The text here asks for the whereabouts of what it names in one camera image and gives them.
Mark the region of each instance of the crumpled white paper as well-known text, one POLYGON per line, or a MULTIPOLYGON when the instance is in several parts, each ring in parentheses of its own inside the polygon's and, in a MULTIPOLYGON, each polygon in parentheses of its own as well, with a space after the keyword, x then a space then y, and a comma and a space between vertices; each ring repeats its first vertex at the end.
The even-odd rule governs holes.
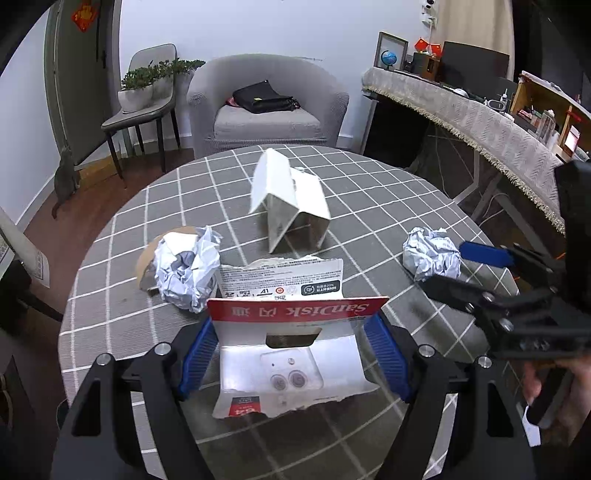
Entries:
POLYGON ((414 274, 415 281, 434 274, 460 276, 460 252, 443 228, 413 228, 402 245, 402 264, 414 274))
POLYGON ((220 266, 222 236, 210 226, 196 235, 170 232, 154 252, 156 285, 162 299, 180 309, 199 313, 217 291, 215 271, 220 266))

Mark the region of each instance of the security camera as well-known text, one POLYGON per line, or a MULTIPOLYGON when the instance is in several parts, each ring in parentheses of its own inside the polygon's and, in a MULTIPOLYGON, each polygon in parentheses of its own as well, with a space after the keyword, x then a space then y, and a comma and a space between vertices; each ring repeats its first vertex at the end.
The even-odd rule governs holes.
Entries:
POLYGON ((437 24, 437 0, 423 0, 423 6, 421 10, 421 21, 425 25, 435 27, 437 24))

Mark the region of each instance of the door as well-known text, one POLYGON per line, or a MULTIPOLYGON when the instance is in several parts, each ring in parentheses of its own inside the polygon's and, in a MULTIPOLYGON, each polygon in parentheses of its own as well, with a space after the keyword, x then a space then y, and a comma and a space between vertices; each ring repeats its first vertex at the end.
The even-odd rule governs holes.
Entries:
POLYGON ((114 0, 93 2, 93 19, 82 31, 72 16, 84 3, 87 2, 56 2, 46 33, 46 89, 51 123, 58 148, 69 146, 75 165, 105 142, 100 126, 112 115, 107 45, 114 0))

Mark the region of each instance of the globe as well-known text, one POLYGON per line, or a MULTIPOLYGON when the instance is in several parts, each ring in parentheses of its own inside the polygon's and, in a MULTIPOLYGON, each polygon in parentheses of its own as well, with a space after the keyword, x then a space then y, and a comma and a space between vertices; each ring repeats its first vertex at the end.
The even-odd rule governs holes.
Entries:
POLYGON ((382 59, 382 62, 384 63, 384 65, 386 65, 388 67, 388 69, 392 65, 396 65, 396 62, 398 61, 398 57, 396 56, 396 54, 393 51, 389 51, 389 50, 384 50, 382 52, 381 59, 382 59))

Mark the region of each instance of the gray armchair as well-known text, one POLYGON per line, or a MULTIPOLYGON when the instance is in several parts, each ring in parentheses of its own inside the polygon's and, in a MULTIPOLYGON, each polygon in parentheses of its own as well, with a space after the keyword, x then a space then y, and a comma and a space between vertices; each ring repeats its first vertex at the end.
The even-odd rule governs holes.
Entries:
POLYGON ((309 61, 267 54, 222 57, 195 72, 189 91, 195 158, 248 145, 281 143, 334 147, 349 94, 330 73, 309 61), (250 113, 224 105, 232 93, 269 80, 295 97, 293 112, 250 113))

